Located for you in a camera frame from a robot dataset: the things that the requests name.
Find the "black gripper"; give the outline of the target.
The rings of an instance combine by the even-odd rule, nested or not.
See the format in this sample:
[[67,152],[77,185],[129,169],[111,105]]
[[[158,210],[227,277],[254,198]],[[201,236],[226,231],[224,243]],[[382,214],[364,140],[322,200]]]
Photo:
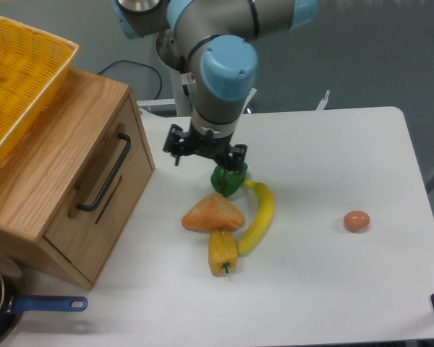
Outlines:
[[212,159],[216,163],[225,163],[224,169],[228,171],[241,171],[247,146],[238,144],[230,145],[233,134],[225,137],[215,137],[214,133],[202,134],[193,124],[190,124],[189,132],[177,124],[172,124],[163,145],[163,151],[174,158],[174,165],[178,166],[181,157],[198,155]]

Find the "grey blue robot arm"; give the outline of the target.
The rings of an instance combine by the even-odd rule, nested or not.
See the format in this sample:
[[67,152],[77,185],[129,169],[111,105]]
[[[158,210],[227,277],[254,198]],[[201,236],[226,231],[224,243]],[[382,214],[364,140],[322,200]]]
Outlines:
[[195,78],[190,128],[172,125],[163,150],[199,155],[224,173],[244,170],[246,145],[230,144],[258,73],[252,42],[312,21],[317,1],[114,1],[128,37],[170,31],[179,63]]

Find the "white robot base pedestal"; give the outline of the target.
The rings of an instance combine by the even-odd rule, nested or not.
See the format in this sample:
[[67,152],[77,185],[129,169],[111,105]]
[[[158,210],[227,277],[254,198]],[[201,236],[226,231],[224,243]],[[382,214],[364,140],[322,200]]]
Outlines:
[[177,114],[196,110],[209,122],[227,124],[244,112],[254,89],[258,56],[254,47],[236,35],[212,35],[188,54],[170,29],[158,34],[156,51],[169,68]]

